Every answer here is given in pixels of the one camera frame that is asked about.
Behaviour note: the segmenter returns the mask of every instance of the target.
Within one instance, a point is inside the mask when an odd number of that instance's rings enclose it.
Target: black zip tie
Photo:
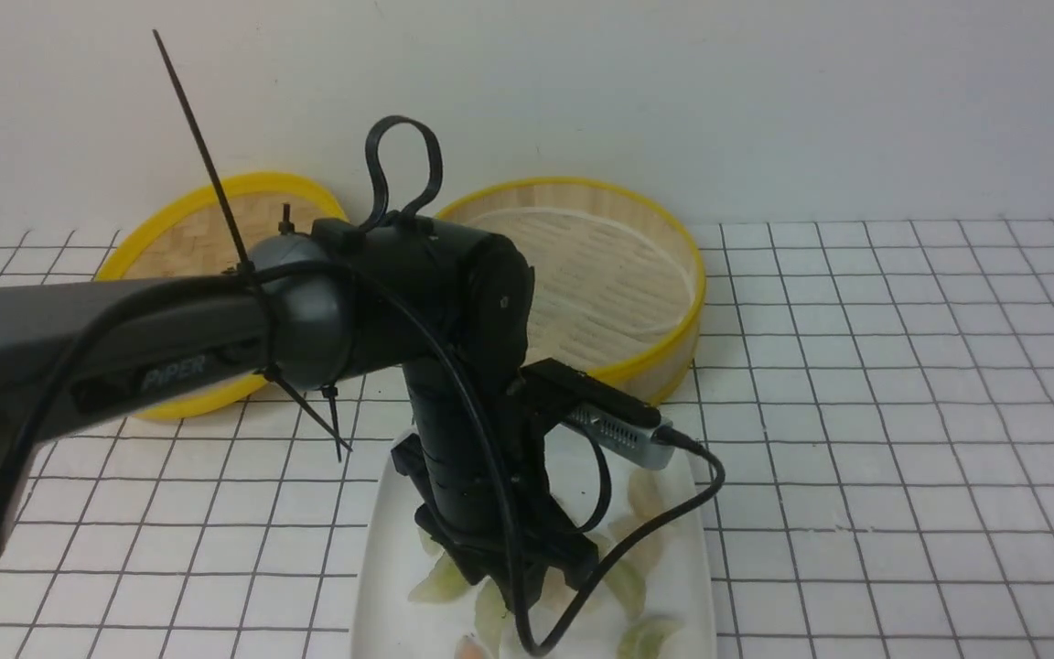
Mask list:
[[[336,396],[339,395],[339,389],[335,388],[334,385],[331,387],[319,387],[319,392],[323,393],[323,399],[328,401],[328,412],[331,413],[331,426],[335,430],[335,437],[339,437],[339,412],[336,412]],[[340,460],[339,445],[336,445],[336,460]]]
[[[264,291],[262,285],[254,276],[254,264],[250,260],[240,261],[234,270],[238,276],[247,280],[251,295],[254,295],[254,299],[262,311],[264,321],[267,321],[267,368],[264,370],[264,375],[267,376],[268,383],[275,383],[275,381],[280,380],[279,366],[275,363],[275,330],[279,327],[279,318],[275,317],[275,311],[271,309],[271,301],[267,298],[267,291]]]
[[[193,116],[193,109],[190,101],[184,97],[184,89],[181,80],[177,78],[177,72],[173,70],[173,62],[169,59],[169,51],[164,50],[164,42],[160,40],[160,34],[154,30],[154,38],[157,40],[157,50],[162,54],[164,71],[169,73],[169,80],[173,84],[173,93],[177,94],[178,103],[181,105],[181,113],[184,113],[184,121],[190,124],[190,134],[193,135],[193,142],[197,144],[197,153],[201,156],[201,163],[206,167],[206,175],[210,176],[210,185],[214,189],[214,196],[218,197],[218,206],[222,209],[222,218],[226,220],[226,230],[230,231],[231,240],[234,241],[234,251],[238,252],[239,263],[248,263],[247,246],[242,244],[242,236],[239,236],[238,225],[234,222],[234,212],[231,210],[230,199],[226,198],[226,189],[222,188],[221,179],[218,178],[218,169],[214,168],[214,159],[210,157],[210,150],[206,148],[206,140],[201,138],[201,129],[198,127],[197,118]]]
[[[300,408],[304,408],[304,412],[306,412],[308,416],[314,419],[314,421],[318,423],[319,427],[327,430],[328,433],[331,434],[331,439],[336,440],[337,460],[340,459],[339,447],[344,447],[344,450],[347,450],[349,451],[349,453],[351,453],[352,447],[348,445],[348,442],[344,441],[344,438],[339,437],[338,428],[333,428],[332,426],[328,425],[328,422],[323,420],[323,416],[319,416],[319,413],[313,407],[311,407],[309,402],[306,401],[304,396],[301,396],[300,393],[295,390],[294,387],[286,383],[285,380],[281,379],[277,380],[276,384],[279,385],[281,388],[284,388],[284,391],[288,392],[288,395],[292,396],[292,400],[297,402],[297,404],[300,405]]]
[[[380,137],[385,136],[385,132],[402,123],[413,125],[426,141],[426,155],[430,161],[430,179],[426,183],[426,190],[413,201],[407,203],[401,212],[389,212],[389,182],[385,178],[385,169],[380,167],[380,155],[377,154],[377,151],[380,146]],[[376,124],[373,124],[372,129],[369,130],[368,137],[364,139],[364,163],[368,167],[369,178],[372,180],[372,212],[369,212],[368,219],[360,225],[360,231],[368,232],[376,229],[377,226],[386,226],[392,221],[392,217],[396,214],[415,216],[438,196],[438,191],[442,191],[442,146],[438,143],[438,137],[422,121],[398,115],[386,116],[380,121],[376,121]]]

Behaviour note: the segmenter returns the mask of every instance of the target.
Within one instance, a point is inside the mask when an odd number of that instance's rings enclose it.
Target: bamboo steamer lid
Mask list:
[[[338,201],[313,180],[279,172],[258,172],[222,179],[247,249],[279,232],[284,205],[296,231],[310,232],[321,217],[344,218]],[[218,274],[238,263],[230,230],[226,228],[217,196],[199,188],[173,201],[138,226],[117,247],[97,279],[148,279],[158,276]],[[181,396],[138,413],[137,416],[171,420],[196,416],[242,400],[267,385],[259,375],[248,375]]]
[[[705,268],[661,206],[597,180],[536,178],[473,193],[441,217],[505,234],[535,268],[528,364],[555,357],[652,404],[681,383]]]

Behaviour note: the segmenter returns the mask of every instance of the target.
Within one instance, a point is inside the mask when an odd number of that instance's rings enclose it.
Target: white wall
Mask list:
[[[131,225],[204,182],[151,26],[223,174],[357,219],[389,113],[438,131],[443,201],[566,174],[687,221],[1054,216],[1054,1],[0,0],[0,222]],[[382,156],[411,196],[413,133]]]

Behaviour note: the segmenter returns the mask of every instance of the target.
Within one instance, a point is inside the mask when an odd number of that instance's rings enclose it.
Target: yellow rim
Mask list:
[[[702,305],[706,296],[706,266],[702,263],[702,254],[699,253],[697,249],[697,241],[695,241],[694,236],[690,236],[689,231],[686,231],[685,226],[682,226],[681,221],[678,221],[672,214],[666,212],[666,210],[662,209],[662,207],[657,205],[656,201],[647,199],[644,196],[639,195],[639,193],[628,191],[626,188],[621,188],[619,185],[604,183],[603,180],[581,178],[578,176],[543,176],[539,178],[524,178],[520,180],[510,180],[507,183],[492,185],[492,187],[486,188],[485,191],[469,193],[469,195],[466,195],[465,197],[453,201],[451,205],[448,205],[447,208],[442,209],[442,212],[438,213],[438,217],[448,219],[450,214],[462,208],[462,206],[471,203],[474,199],[482,198],[487,195],[493,195],[495,192],[511,191],[511,189],[514,188],[527,188],[530,187],[530,185],[548,183],[585,185],[589,188],[600,188],[603,191],[614,192],[618,193],[618,195],[630,198],[633,201],[637,201],[637,203],[644,205],[645,208],[648,208],[652,212],[657,213],[658,217],[664,219],[666,225],[672,226],[672,228],[677,230],[678,233],[681,233],[682,237],[685,238],[691,247],[695,247],[694,268],[696,271],[696,283],[694,303],[690,305],[690,312],[682,318],[681,324],[678,324],[678,326],[670,330],[665,337],[662,337],[661,342],[658,342],[652,347],[649,347],[648,350],[642,351],[640,354],[624,360],[624,362],[610,364],[609,366],[597,368],[597,370],[588,372],[588,374],[593,379],[604,381],[604,383],[612,385],[623,383],[623,381],[632,379],[637,374],[640,374],[640,372],[644,372],[648,370],[648,368],[652,368],[656,366],[657,362],[661,362],[665,354],[668,353],[669,350],[674,349],[674,345],[679,341],[679,338],[682,338],[687,330],[690,330],[690,327],[694,327],[698,322],[698,316],[702,313]],[[686,364],[686,370],[689,369],[689,364]],[[668,385],[666,389],[669,390],[662,391],[658,400],[649,402],[657,404],[657,402],[661,402],[662,400],[668,398],[669,394],[674,392],[674,389],[677,388],[678,380],[675,380],[672,385]]]
[[[656,395],[648,401],[648,404],[661,405],[661,403],[666,399],[672,396],[674,392],[677,391],[677,388],[681,387],[682,380],[685,380],[686,372],[690,371],[690,364],[694,364],[694,358],[685,364],[682,364],[682,368],[678,368],[677,379],[670,380],[664,387],[662,387],[662,390],[657,392]]]
[[[279,192],[284,195],[293,195],[311,201],[316,205],[319,212],[328,214],[330,217],[344,219],[344,209],[339,208],[338,201],[331,196],[319,183],[293,174],[281,174],[276,171],[254,172],[241,176],[231,176],[222,179],[222,188],[226,188],[226,195],[238,197],[242,195],[254,195],[258,192]],[[172,226],[190,214],[200,212],[207,206],[216,205],[218,197],[214,195],[214,190],[210,187],[197,188],[189,195],[173,201],[172,205],[164,206],[155,216],[149,218],[143,225],[138,226],[128,238],[116,248],[112,257],[100,267],[100,273],[96,279],[113,280],[120,279],[129,271],[137,258],[141,257],[143,251],[151,246],[160,234],[171,229]],[[259,375],[247,375],[246,379],[231,381],[230,384],[221,385],[208,392],[197,395],[181,398],[179,400],[167,402],[158,407],[143,410],[137,416],[152,420],[171,420],[184,416],[197,416],[200,413],[213,412],[213,410],[226,407],[232,402],[242,400],[258,391],[267,381]]]

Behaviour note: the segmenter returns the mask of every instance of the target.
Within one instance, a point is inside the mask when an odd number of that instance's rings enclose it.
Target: grid tablecloth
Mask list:
[[[728,471],[700,511],[719,655],[1054,659],[1054,221],[691,233],[703,336],[664,409]],[[120,238],[0,230],[0,287],[86,280]],[[347,658],[411,412],[398,371],[340,392],[344,464],[274,388],[42,449],[0,656]]]

